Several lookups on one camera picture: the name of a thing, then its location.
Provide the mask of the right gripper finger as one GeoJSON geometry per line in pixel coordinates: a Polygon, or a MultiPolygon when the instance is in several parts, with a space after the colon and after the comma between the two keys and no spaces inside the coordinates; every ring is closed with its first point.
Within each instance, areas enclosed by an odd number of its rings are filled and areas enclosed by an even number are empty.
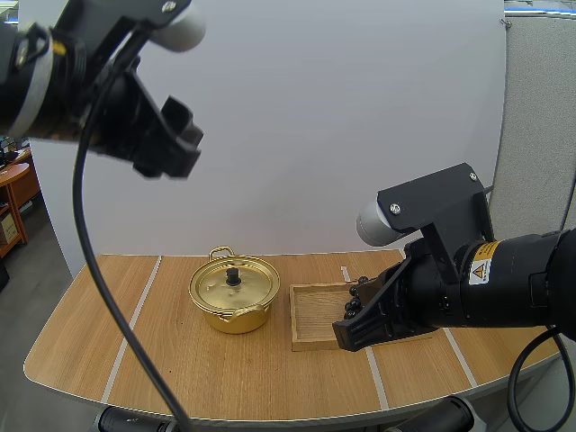
{"type": "Polygon", "coordinates": [[[358,284],[349,289],[351,299],[344,306],[344,318],[332,324],[341,349],[355,352],[408,336],[408,329],[401,318],[401,307],[386,296],[389,285],[369,302],[361,302],[357,297],[358,284]]]}
{"type": "Polygon", "coordinates": [[[402,277],[405,270],[407,259],[382,271],[375,278],[367,282],[358,283],[357,297],[361,302],[369,302],[378,292],[387,284],[390,284],[386,290],[386,296],[392,298],[395,302],[400,298],[402,293],[402,277]]]}

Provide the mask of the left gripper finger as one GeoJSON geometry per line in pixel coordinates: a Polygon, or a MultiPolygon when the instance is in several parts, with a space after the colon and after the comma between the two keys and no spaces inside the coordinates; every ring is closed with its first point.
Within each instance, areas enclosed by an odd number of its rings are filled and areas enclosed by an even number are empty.
{"type": "Polygon", "coordinates": [[[194,114],[187,105],[170,95],[159,112],[159,142],[162,149],[184,143],[197,149],[203,131],[194,123],[194,114]]]}
{"type": "Polygon", "coordinates": [[[160,147],[158,126],[161,107],[157,107],[149,92],[145,87],[144,89],[152,112],[152,119],[133,167],[148,178],[158,178],[162,175],[172,178],[187,178],[201,151],[199,147],[192,148],[184,143],[178,143],[174,148],[160,147]]]}

